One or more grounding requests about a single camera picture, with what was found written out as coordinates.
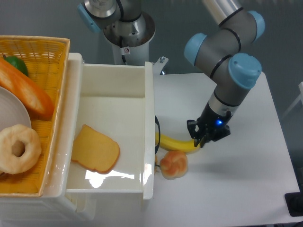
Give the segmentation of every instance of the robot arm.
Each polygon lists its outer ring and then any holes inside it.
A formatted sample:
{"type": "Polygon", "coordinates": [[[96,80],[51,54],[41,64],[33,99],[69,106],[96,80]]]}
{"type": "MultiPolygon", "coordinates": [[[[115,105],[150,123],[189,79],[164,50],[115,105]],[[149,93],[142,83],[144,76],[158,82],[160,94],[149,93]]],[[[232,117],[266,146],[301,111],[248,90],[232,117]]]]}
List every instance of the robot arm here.
{"type": "Polygon", "coordinates": [[[155,34],[153,19],[141,11],[141,0],[85,0],[78,13],[94,33],[112,44],[115,64],[144,65],[155,34]]]}
{"type": "Polygon", "coordinates": [[[137,20],[141,16],[141,1],[85,0],[78,6],[78,13],[92,32],[100,32],[118,20],[137,20]]]}
{"type": "Polygon", "coordinates": [[[262,16],[246,12],[237,0],[204,0],[204,4],[221,30],[212,36],[194,35],[184,50],[187,60],[217,84],[201,116],[187,121],[195,146],[201,147],[230,134],[228,121],[262,72],[257,59],[238,52],[265,29],[262,16]]]}

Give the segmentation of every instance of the bagel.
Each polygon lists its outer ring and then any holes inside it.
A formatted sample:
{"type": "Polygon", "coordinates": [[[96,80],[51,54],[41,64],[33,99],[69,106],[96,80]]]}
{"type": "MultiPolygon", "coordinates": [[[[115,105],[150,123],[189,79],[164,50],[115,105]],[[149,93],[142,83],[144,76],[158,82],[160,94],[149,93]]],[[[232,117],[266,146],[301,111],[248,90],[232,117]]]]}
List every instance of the bagel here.
{"type": "Polygon", "coordinates": [[[0,131],[0,173],[19,174],[32,168],[41,155],[41,142],[37,132],[22,124],[0,131]],[[25,151],[20,157],[20,142],[25,151]]]}

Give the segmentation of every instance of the blue joint cap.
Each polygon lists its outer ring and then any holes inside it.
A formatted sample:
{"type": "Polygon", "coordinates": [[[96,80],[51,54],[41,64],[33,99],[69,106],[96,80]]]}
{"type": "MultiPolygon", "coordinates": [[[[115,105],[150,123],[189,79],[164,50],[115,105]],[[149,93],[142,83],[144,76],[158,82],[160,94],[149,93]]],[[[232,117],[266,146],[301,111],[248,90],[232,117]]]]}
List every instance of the blue joint cap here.
{"type": "Polygon", "coordinates": [[[262,72],[260,62],[246,53],[235,54],[228,62],[228,71],[235,83],[243,89],[252,89],[262,72]]]}
{"type": "Polygon", "coordinates": [[[184,48],[184,56],[193,66],[195,66],[198,51],[206,37],[207,35],[203,33],[195,34],[193,37],[190,38],[184,48]]]}
{"type": "Polygon", "coordinates": [[[94,20],[90,17],[90,15],[87,13],[85,8],[82,4],[79,4],[77,7],[78,13],[85,23],[85,25],[90,29],[93,33],[98,33],[101,31],[101,29],[98,27],[98,25],[94,22],[94,20]]]}
{"type": "Polygon", "coordinates": [[[254,17],[257,23],[257,35],[254,40],[256,41],[265,31],[265,21],[261,14],[257,13],[256,11],[248,11],[248,13],[250,13],[254,17]]]}

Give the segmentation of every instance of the wicker basket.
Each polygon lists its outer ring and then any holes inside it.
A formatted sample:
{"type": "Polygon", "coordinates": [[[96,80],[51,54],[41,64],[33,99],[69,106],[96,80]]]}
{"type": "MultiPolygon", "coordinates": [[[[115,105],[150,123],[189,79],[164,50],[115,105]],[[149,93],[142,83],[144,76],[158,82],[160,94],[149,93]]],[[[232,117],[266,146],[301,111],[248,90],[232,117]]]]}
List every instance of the wicker basket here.
{"type": "Polygon", "coordinates": [[[28,197],[43,194],[54,153],[56,121],[61,108],[61,93],[70,40],[41,36],[0,36],[0,57],[17,56],[27,65],[29,77],[51,97],[55,111],[51,121],[32,119],[40,136],[42,153],[36,165],[25,173],[0,177],[0,196],[28,197]]]}

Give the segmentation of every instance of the yellow banana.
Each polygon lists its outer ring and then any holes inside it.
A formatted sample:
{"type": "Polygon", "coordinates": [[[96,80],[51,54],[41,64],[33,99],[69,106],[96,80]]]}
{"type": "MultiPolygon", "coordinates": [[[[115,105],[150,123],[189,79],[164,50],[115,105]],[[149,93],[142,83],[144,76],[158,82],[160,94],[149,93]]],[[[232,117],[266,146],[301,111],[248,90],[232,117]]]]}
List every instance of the yellow banana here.
{"type": "MultiPolygon", "coordinates": [[[[158,133],[156,133],[155,139],[156,139],[156,144],[158,144],[159,142],[158,133]]],[[[180,150],[186,153],[197,150],[199,148],[199,146],[198,147],[194,146],[194,140],[188,140],[188,141],[175,140],[171,137],[163,135],[162,133],[160,139],[160,147],[168,151],[180,150]]]]}

